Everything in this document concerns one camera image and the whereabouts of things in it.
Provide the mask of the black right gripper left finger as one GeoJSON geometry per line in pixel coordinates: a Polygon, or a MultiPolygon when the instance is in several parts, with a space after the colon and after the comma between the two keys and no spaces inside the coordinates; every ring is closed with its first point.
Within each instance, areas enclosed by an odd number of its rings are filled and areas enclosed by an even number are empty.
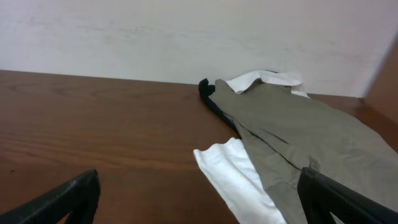
{"type": "Polygon", "coordinates": [[[95,169],[87,170],[13,210],[1,214],[1,223],[92,224],[101,193],[95,169]]]}

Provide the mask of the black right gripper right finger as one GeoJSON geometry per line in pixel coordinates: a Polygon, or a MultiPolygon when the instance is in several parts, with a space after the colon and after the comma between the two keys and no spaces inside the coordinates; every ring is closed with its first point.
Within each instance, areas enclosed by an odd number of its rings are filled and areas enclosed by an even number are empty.
{"type": "Polygon", "coordinates": [[[343,223],[395,224],[397,212],[304,167],[297,186],[298,196],[309,224],[343,223]]]}

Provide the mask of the khaki green shorts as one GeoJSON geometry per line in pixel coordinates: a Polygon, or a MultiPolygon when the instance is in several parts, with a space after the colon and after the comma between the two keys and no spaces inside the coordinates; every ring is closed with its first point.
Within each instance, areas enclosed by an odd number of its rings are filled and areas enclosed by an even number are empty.
{"type": "Polygon", "coordinates": [[[297,184],[310,167],[397,210],[397,153],[373,129],[287,86],[262,83],[237,94],[215,82],[210,99],[234,123],[265,192],[289,223],[305,223],[297,184]]]}

